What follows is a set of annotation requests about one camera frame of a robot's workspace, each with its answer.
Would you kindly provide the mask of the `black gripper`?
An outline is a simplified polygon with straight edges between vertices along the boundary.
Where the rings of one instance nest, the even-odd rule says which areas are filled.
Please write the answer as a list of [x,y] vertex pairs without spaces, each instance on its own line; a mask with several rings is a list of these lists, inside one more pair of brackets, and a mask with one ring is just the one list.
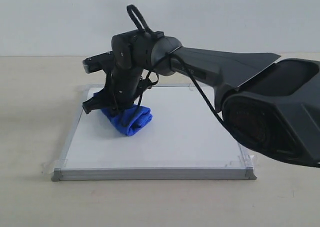
[[124,69],[116,66],[106,77],[104,90],[93,94],[93,97],[82,103],[86,114],[93,110],[102,110],[110,107],[110,102],[116,110],[128,109],[133,105],[134,96],[140,81],[143,68],[133,67]]

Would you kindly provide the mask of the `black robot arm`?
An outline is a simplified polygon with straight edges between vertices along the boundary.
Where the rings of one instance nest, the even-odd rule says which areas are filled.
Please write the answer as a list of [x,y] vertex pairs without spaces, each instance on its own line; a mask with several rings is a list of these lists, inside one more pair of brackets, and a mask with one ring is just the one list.
[[86,58],[87,73],[104,71],[104,88],[85,101],[86,113],[128,109],[154,83],[175,73],[214,90],[218,121],[244,147],[292,165],[320,165],[320,63],[275,53],[184,47],[162,32],[133,30],[111,39],[111,51]]

